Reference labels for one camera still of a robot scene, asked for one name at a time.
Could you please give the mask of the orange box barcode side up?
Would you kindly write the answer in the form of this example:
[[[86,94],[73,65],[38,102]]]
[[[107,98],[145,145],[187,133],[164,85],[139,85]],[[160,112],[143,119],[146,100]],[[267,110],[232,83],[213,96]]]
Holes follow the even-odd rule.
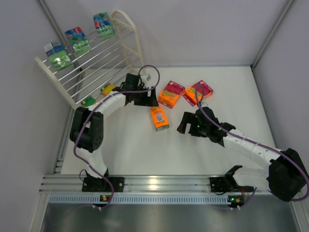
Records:
[[[100,89],[100,92],[103,96],[107,96],[114,88],[115,85],[108,82]]]

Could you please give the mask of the orange pink Scrub Mommy box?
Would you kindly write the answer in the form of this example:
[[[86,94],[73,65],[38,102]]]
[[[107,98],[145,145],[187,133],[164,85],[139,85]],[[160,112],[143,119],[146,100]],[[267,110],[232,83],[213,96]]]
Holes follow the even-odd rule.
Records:
[[[169,81],[165,88],[159,93],[158,102],[172,109],[179,97],[184,93],[184,90],[184,86],[174,81]]]

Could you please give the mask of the orange green Sponge Daddy box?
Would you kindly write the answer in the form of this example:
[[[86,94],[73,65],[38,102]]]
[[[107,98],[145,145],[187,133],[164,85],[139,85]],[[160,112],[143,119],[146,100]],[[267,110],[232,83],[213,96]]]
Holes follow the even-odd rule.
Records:
[[[91,105],[94,105],[95,103],[97,103],[98,101],[93,98],[92,96],[88,96],[87,98],[85,98],[82,102],[81,102],[81,106],[84,108],[87,108]]]

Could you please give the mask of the blue green Vileda sponge pack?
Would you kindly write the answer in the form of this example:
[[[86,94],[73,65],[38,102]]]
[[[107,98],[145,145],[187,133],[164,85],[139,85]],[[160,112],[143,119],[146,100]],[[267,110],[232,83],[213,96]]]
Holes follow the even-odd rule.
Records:
[[[67,54],[65,47],[59,40],[55,40],[45,45],[44,51],[48,60],[57,71],[72,65],[72,61]]]

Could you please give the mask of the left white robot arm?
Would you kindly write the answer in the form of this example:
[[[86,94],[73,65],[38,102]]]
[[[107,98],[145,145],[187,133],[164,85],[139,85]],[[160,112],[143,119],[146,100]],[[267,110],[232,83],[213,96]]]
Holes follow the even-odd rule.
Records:
[[[137,106],[158,106],[155,88],[148,87],[149,74],[127,74],[120,86],[113,87],[100,102],[75,110],[70,130],[74,142],[73,154],[86,164],[87,185],[104,188],[111,184],[104,164],[101,146],[104,139],[104,120],[118,109],[133,102]]]

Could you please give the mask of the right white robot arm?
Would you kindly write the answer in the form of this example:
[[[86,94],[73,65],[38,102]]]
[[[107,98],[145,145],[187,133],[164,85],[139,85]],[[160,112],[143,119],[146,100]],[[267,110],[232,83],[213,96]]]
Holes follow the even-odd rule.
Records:
[[[184,112],[177,131],[195,137],[208,138],[211,142],[231,149],[259,165],[258,169],[235,165],[225,173],[228,191],[240,187],[253,187],[270,191],[284,202],[296,201],[295,196],[309,184],[309,175],[299,154],[288,148],[283,151],[263,145],[245,136],[227,122],[219,122],[209,107],[195,113]]]

